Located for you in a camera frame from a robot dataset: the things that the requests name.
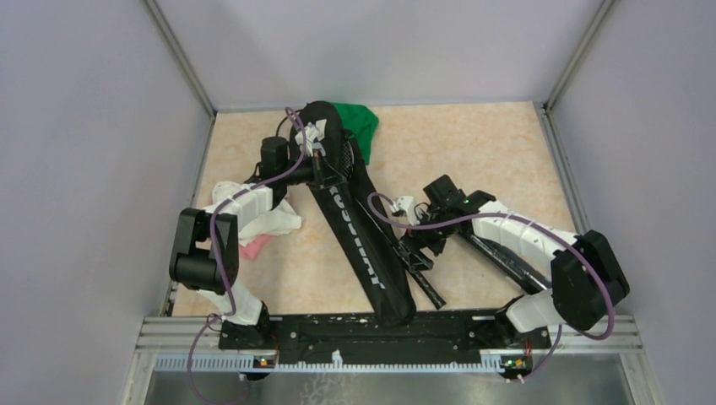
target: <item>metal floor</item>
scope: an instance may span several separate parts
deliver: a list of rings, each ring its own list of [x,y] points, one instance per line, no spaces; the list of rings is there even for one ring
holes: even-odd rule
[[[619,355],[556,355],[524,385],[485,381],[494,375],[291,374],[259,382],[233,373],[198,372],[202,394],[240,404],[633,404]],[[147,405],[201,404],[186,372],[156,371]]]

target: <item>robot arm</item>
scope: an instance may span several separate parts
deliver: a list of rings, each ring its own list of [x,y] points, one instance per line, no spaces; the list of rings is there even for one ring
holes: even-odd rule
[[[227,321],[237,325],[256,325],[263,304],[251,294],[238,279],[239,258],[238,232],[249,222],[273,207],[273,190],[268,187],[248,189],[247,193],[235,199],[217,216],[217,233],[220,239],[221,258],[231,283],[231,292],[236,302],[236,313],[228,316]],[[209,237],[209,219],[218,204],[205,210],[186,208],[179,216],[176,228],[174,249],[171,253],[171,279],[196,289],[211,300],[221,313],[231,311],[231,302],[226,294],[224,283],[219,275],[214,253],[201,249],[197,242]]]
[[[430,199],[427,209],[416,209],[415,199],[403,196],[395,200],[391,210],[403,214],[411,224],[438,224],[472,213],[501,213],[503,218],[477,218],[462,224],[431,230],[413,230],[404,235],[415,246],[442,252],[445,240],[453,233],[465,238],[491,241],[537,263],[544,272],[551,272],[549,282],[527,283],[528,295],[512,301],[504,315],[520,333],[538,327],[568,323],[580,330],[588,330],[606,314],[606,303],[593,279],[578,259],[535,226],[549,230],[574,247],[589,261],[605,284],[613,304],[629,294],[627,283],[607,239],[594,230],[584,235],[558,230],[528,219],[525,224],[510,216],[517,214],[485,192],[465,196],[446,175],[433,181],[424,191]],[[505,267],[501,268],[511,274]],[[525,274],[538,280],[534,270],[523,266]]]

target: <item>green cloth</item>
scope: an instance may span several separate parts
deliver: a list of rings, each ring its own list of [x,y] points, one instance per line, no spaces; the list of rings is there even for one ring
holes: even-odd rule
[[[355,134],[366,165],[371,162],[371,141],[378,128],[378,117],[368,107],[357,104],[331,103],[343,122],[343,128]]]

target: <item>metal frame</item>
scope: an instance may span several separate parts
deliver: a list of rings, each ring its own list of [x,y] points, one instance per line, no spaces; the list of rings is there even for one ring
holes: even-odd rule
[[[589,53],[589,50],[592,48],[592,45],[594,43],[594,39],[597,37],[597,34],[604,26],[604,22],[614,10],[618,2],[619,0],[602,1],[601,5],[599,6],[599,9],[597,10],[597,14],[594,16],[594,18],[592,18],[592,22],[589,23],[589,27],[584,32],[582,39],[579,41],[577,49],[572,54],[569,63],[565,66],[564,71],[561,73],[559,79],[557,80],[557,84],[555,85],[555,88],[551,91],[550,97],[545,102],[545,111],[547,112],[547,114],[552,113],[555,106],[557,105],[557,102],[560,100],[560,98],[564,94],[564,91],[567,89],[567,86],[572,82],[574,73],[579,69],[579,66],[584,60],[584,57],[587,55],[587,53]]]
[[[206,90],[204,90],[201,80],[199,80],[197,73],[194,71],[192,64],[189,62],[187,54],[179,44],[179,40],[176,38],[176,35],[174,35],[174,31],[171,30],[169,22],[166,20],[164,13],[161,11],[161,7],[156,0],[142,0],[142,3],[147,8],[149,16],[151,16],[157,29],[159,30],[160,35],[166,44],[166,48],[174,58],[176,65],[179,67],[182,75],[187,80],[187,84],[213,121],[216,118],[216,109],[214,108],[214,105],[211,104],[211,100],[209,99]]]
[[[177,66],[181,70],[187,84],[191,88],[198,101],[209,116],[210,124],[207,133],[207,141],[204,148],[204,156],[201,164],[197,169],[197,177],[193,185],[193,194],[190,203],[194,204],[198,189],[201,186],[201,177],[203,167],[206,160],[206,154],[209,150],[211,134],[214,130],[216,120],[216,109],[201,85],[198,75],[194,71],[186,54],[184,53],[178,39],[174,35],[165,15],[162,13],[160,6],[156,0],[142,0],[147,7],[149,15],[157,26],[162,38],[164,39],[167,49],[176,61]],[[594,39],[599,33],[600,28],[606,21],[607,17],[612,13],[617,0],[604,0],[599,7],[597,14],[587,28],[583,38],[579,42],[569,63],[566,65],[562,75],[559,77],[555,88],[552,90],[549,99],[544,103],[534,103],[534,108],[540,120],[545,141],[551,153],[557,175],[559,176],[562,190],[567,200],[567,206],[572,214],[572,220],[577,231],[584,232],[589,228],[589,219],[587,218],[583,202],[579,196],[576,182],[573,178],[572,171],[567,161],[567,155],[561,144],[561,139],[553,121],[553,111],[559,103],[568,85],[571,83],[575,72],[581,65],[584,57],[594,43]],[[166,315],[171,313],[171,305],[176,295],[176,284],[172,283],[165,300],[165,305],[160,314]],[[205,322],[203,317],[148,317],[145,318],[142,330],[139,334],[136,349],[133,356],[133,362],[125,386],[125,392],[122,397],[122,404],[139,405],[144,404],[149,382],[155,366],[159,365],[157,370],[181,368],[186,366],[186,354],[189,350],[193,338],[197,330]],[[604,328],[604,321],[598,324],[594,329],[601,332]],[[551,338],[554,339],[556,328],[549,328]],[[196,372],[202,371],[245,371],[252,370],[249,359],[253,354],[237,354],[227,353],[218,349],[219,333],[207,331],[207,333],[199,340],[199,345],[195,351],[197,366]],[[535,350],[536,354],[543,354],[545,350]],[[495,372],[498,366],[497,360],[500,356],[510,356],[517,353],[514,350],[483,350],[480,352],[485,356],[483,364],[467,364],[467,366],[458,367],[455,364],[446,365],[440,370],[417,369],[423,372]],[[636,405],[643,404],[661,404],[664,399],[659,390],[659,386],[654,378],[654,374],[648,366],[648,360],[644,352],[641,338],[639,337],[636,323],[632,316],[618,316],[615,332],[609,339],[604,341],[593,341],[579,335],[576,331],[566,327],[562,334],[562,341],[556,351],[557,355],[572,354],[577,356],[595,355],[595,354],[619,354],[621,362],[626,374],[627,383],[632,391],[632,397]],[[395,367],[400,372],[410,372],[412,368]],[[341,371],[368,371],[377,372],[378,368],[372,367],[346,367],[340,362],[334,361],[332,364],[323,364],[319,366],[299,365],[279,367],[275,371],[278,372],[341,372]]]

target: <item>white wall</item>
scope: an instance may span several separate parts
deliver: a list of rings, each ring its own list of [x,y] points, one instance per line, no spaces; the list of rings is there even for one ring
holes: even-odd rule
[[[546,100],[601,0],[160,0],[218,109]]]
[[[716,2],[621,2],[556,110],[667,403],[713,403]]]
[[[207,117],[139,0],[4,1],[0,61],[0,403],[117,403]]]

